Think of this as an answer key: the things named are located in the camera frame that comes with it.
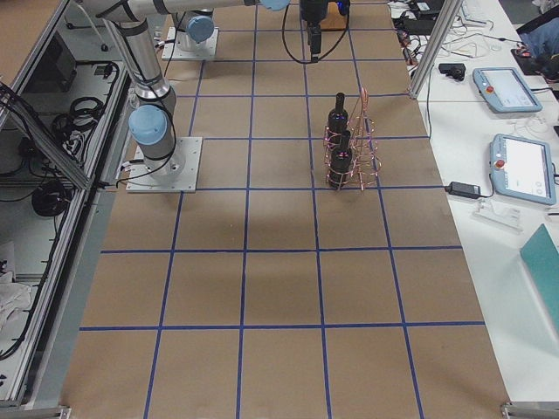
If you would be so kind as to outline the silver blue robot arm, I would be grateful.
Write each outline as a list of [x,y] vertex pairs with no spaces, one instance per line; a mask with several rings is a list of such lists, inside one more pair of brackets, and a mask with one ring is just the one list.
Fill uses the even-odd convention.
[[[350,1],[299,1],[300,19],[306,23],[309,60],[299,60],[289,51],[285,40],[285,23],[291,1],[75,1],[84,10],[106,22],[114,42],[135,81],[135,95],[142,105],[160,102],[167,121],[172,121],[176,94],[166,79],[155,55],[155,47],[148,34],[148,17],[152,15],[178,16],[179,29],[195,43],[202,43],[213,35],[215,25],[212,13],[215,9],[244,5],[262,6],[274,12],[284,11],[281,38],[289,58],[301,65],[321,62],[342,41],[349,29]],[[321,23],[327,18],[328,6],[335,3],[338,12],[345,17],[343,33],[335,44],[321,55]]]
[[213,9],[188,10],[172,14],[179,48],[191,52],[199,48],[213,35],[215,24]]

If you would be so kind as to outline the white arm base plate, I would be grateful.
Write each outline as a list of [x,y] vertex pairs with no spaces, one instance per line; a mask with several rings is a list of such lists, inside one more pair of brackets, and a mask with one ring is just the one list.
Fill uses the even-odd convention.
[[131,181],[127,182],[126,191],[130,193],[195,193],[197,176],[202,154],[202,137],[179,137],[176,149],[170,160],[159,170],[154,161],[144,161],[139,146],[135,150],[135,159],[141,160],[130,169]]
[[165,61],[213,60],[217,52],[218,33],[219,29],[216,27],[213,34],[203,42],[197,43],[187,35],[180,35],[179,39],[173,43],[176,31],[171,26],[166,37],[167,43],[163,47],[162,59]]

